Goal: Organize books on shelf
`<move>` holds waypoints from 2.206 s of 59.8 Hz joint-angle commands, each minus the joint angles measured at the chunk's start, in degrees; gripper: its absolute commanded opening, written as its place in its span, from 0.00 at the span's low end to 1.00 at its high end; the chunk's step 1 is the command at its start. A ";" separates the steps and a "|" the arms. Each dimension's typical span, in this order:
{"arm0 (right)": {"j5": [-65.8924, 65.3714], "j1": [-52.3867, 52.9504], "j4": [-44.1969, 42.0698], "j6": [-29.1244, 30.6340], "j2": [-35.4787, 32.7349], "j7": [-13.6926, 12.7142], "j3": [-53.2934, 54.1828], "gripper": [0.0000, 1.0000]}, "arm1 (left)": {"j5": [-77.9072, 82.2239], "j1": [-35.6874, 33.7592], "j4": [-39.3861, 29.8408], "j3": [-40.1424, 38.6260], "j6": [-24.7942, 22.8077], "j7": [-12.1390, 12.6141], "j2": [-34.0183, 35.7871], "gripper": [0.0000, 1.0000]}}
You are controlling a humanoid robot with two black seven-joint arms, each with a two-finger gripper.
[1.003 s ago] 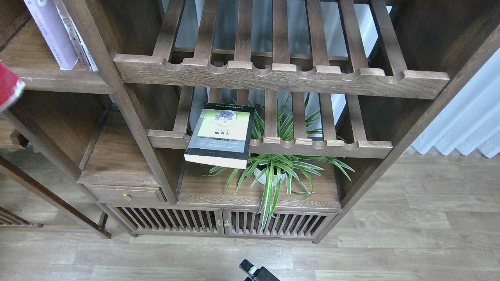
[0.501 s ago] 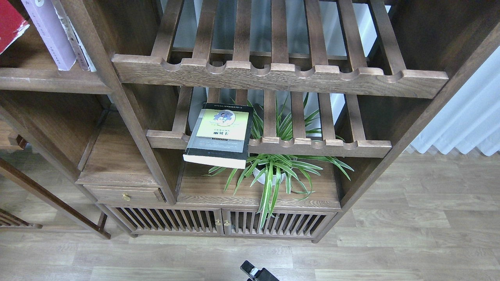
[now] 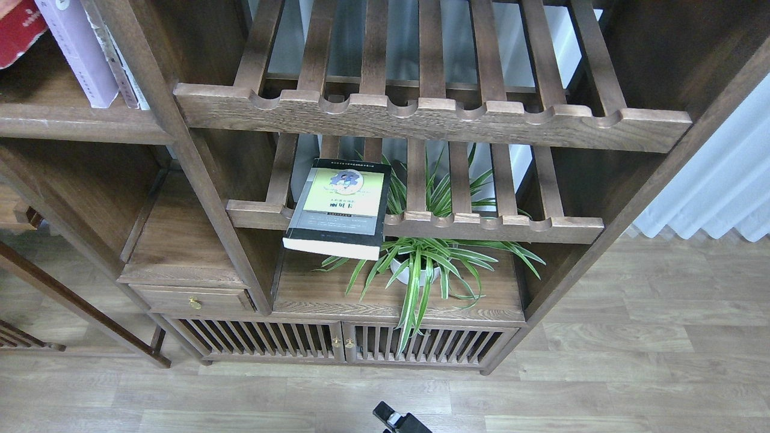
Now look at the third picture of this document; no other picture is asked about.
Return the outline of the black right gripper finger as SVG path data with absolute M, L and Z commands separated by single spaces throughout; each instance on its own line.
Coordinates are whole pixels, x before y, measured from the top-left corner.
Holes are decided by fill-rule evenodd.
M 402 415 L 393 410 L 385 401 L 377 403 L 373 410 L 373 415 L 382 422 L 387 429 L 397 429 L 401 425 Z

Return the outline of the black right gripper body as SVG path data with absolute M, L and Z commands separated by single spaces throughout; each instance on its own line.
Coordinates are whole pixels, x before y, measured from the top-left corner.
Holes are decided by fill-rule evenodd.
M 431 433 L 431 430 L 419 419 L 407 413 L 404 416 L 400 413 L 393 413 L 391 416 L 392 432 L 424 432 Z

